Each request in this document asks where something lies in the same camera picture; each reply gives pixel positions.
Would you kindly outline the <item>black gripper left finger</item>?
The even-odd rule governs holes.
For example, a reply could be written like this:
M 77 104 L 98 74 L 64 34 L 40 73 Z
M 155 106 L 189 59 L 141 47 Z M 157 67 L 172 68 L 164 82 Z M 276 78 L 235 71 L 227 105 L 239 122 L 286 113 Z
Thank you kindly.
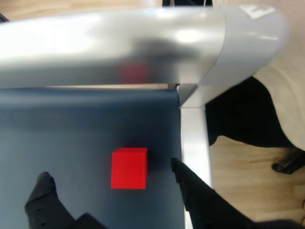
M 75 219 L 60 202 L 54 178 L 42 172 L 25 205 L 30 229 L 65 229 Z

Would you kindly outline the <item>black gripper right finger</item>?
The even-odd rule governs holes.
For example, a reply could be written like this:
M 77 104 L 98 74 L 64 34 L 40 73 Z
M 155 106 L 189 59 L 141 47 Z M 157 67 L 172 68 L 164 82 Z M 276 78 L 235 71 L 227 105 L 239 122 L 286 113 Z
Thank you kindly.
M 187 165 L 171 159 L 186 211 L 194 229 L 303 229 L 293 220 L 254 222 L 202 181 Z

